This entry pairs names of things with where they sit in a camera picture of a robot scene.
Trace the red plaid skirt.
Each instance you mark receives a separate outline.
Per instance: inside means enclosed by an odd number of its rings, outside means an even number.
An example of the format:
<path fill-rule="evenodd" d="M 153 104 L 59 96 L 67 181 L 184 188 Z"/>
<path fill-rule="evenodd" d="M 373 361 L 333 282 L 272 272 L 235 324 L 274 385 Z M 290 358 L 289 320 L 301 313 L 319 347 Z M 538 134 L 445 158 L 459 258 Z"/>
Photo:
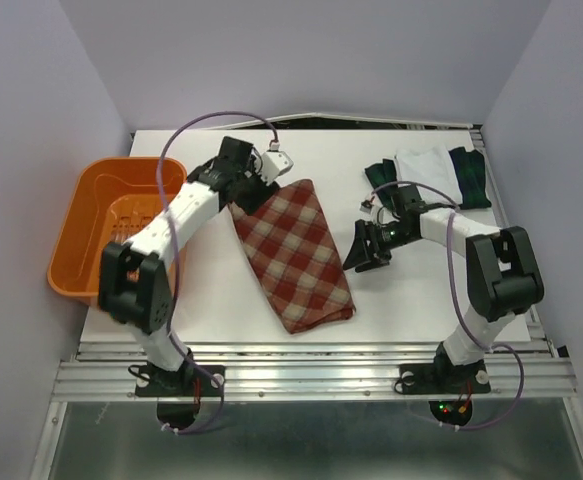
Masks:
<path fill-rule="evenodd" d="M 354 316 L 352 293 L 312 180 L 281 188 L 253 215 L 233 204 L 229 211 L 252 272 L 288 333 Z"/>

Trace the white garment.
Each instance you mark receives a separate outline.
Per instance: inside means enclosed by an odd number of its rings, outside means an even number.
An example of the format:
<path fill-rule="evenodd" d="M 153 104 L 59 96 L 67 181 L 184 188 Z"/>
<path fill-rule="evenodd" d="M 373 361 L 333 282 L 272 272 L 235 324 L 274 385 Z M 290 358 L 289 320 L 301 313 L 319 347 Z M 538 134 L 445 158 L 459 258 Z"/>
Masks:
<path fill-rule="evenodd" d="M 449 205 L 459 205 L 462 202 L 455 168 L 444 145 L 422 152 L 400 149 L 395 154 L 395 164 L 399 180 L 428 185 L 436 190 L 433 192 L 418 186 L 424 202 Z"/>

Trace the green plaid skirt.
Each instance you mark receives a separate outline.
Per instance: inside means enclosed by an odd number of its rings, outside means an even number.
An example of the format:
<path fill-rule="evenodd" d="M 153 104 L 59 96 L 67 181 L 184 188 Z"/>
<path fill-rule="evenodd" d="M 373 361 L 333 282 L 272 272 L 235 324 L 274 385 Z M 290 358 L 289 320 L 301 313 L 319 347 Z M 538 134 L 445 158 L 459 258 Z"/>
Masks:
<path fill-rule="evenodd" d="M 464 147 L 456 147 L 448 151 L 462 193 L 462 202 L 459 204 L 461 209 L 489 209 L 492 203 L 487 196 L 484 156 L 477 150 L 467 150 Z M 379 163 L 366 167 L 364 174 L 374 189 L 399 180 L 395 157 L 393 160 L 383 159 Z"/>

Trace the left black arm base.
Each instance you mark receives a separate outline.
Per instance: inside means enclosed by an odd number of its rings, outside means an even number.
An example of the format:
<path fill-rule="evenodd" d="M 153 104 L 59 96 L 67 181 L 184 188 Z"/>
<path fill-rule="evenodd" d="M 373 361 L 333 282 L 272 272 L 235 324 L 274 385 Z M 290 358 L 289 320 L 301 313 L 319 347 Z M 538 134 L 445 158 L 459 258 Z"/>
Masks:
<path fill-rule="evenodd" d="M 137 398 L 156 400 L 156 417 L 162 431 L 175 435 L 201 434 L 217 420 L 224 405 L 225 367 L 184 362 L 178 371 L 165 371 L 151 363 L 132 364 Z M 203 417 L 203 400 L 219 401 L 210 417 Z"/>

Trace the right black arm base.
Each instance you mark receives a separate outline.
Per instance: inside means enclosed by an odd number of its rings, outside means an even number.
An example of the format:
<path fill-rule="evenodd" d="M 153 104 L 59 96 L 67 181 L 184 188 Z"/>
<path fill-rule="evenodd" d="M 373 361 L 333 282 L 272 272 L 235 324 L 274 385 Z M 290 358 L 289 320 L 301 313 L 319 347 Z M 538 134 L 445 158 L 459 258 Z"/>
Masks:
<path fill-rule="evenodd" d="M 490 393 L 491 384 L 483 361 L 450 367 L 407 363 L 398 366 L 393 391 L 403 396 L 427 397 L 431 415 L 439 424 L 461 429 L 472 419 L 473 398 Z"/>

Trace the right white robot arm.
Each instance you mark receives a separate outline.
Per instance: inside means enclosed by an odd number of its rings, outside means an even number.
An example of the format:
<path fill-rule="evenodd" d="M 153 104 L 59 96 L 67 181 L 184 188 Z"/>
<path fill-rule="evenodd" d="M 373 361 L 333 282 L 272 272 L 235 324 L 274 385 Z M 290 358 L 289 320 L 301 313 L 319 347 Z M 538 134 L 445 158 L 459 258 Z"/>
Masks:
<path fill-rule="evenodd" d="M 527 231 L 519 226 L 500 229 L 457 212 L 459 206 L 446 194 L 444 203 L 427 203 L 419 193 L 424 184 L 393 181 L 376 193 L 396 187 L 392 196 L 396 219 L 355 222 L 351 249 L 343 268 L 357 273 L 387 266 L 391 251 L 419 240 L 446 248 L 452 303 L 459 326 L 445 339 L 431 366 L 434 384 L 453 390 L 467 378 L 468 365 L 484 358 L 514 317 L 544 298 L 545 288 Z"/>

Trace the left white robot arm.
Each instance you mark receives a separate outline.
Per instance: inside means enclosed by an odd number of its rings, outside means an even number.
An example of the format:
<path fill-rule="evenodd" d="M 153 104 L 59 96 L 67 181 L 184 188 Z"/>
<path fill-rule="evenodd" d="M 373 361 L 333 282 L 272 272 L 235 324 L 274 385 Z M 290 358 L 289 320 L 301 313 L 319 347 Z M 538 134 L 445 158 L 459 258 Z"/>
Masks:
<path fill-rule="evenodd" d="M 172 200 L 139 232 L 109 242 L 100 260 L 98 307 L 124 325 L 160 369 L 170 393 L 186 392 L 194 371 L 171 322 L 180 280 L 180 251 L 225 206 L 257 212 L 293 167 L 278 142 L 258 153 L 249 142 L 226 136 L 219 152 L 188 174 Z"/>

